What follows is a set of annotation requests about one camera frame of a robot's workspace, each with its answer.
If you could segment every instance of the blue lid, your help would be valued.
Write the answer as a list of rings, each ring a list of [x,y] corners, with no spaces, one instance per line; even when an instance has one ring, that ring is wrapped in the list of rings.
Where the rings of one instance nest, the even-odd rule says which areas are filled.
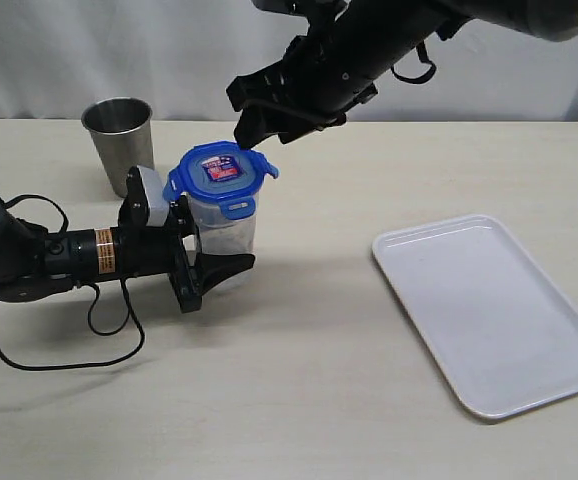
[[[253,196],[265,175],[278,178],[279,173],[262,153],[241,150],[236,143],[199,145],[169,172],[163,196],[172,202],[187,192],[201,202],[219,205],[225,217],[239,220],[255,212]]]

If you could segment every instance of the container label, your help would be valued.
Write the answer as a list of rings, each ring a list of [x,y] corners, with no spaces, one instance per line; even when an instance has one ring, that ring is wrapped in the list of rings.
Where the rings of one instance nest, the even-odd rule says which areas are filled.
[[[96,250],[98,251],[98,273],[114,273],[116,271],[116,248],[113,244],[111,229],[96,230]]]
[[[211,157],[200,165],[202,165],[211,182],[227,182],[242,175],[240,165],[236,162],[235,157],[231,155]]]

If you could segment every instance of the metal cup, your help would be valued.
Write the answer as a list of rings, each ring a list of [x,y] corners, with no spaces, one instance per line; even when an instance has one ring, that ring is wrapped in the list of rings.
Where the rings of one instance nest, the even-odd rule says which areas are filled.
[[[151,107],[137,98],[110,98],[82,114],[113,191],[127,196],[126,178],[136,165],[154,168]]]

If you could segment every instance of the orange label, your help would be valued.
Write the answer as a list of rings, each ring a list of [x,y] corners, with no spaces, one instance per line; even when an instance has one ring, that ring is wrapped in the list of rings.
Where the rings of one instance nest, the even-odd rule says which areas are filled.
[[[96,230],[96,249],[98,250],[98,273],[114,273],[116,271],[116,248],[113,244],[111,229]]]

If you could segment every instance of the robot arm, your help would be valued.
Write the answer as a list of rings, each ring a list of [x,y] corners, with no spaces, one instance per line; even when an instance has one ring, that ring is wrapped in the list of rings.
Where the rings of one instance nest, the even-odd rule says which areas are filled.
[[[578,0],[252,0],[261,9],[306,17],[278,62],[227,88],[242,148],[278,135],[289,143],[342,125],[378,91],[374,80],[437,33],[452,38],[472,19],[562,41],[578,35]]]

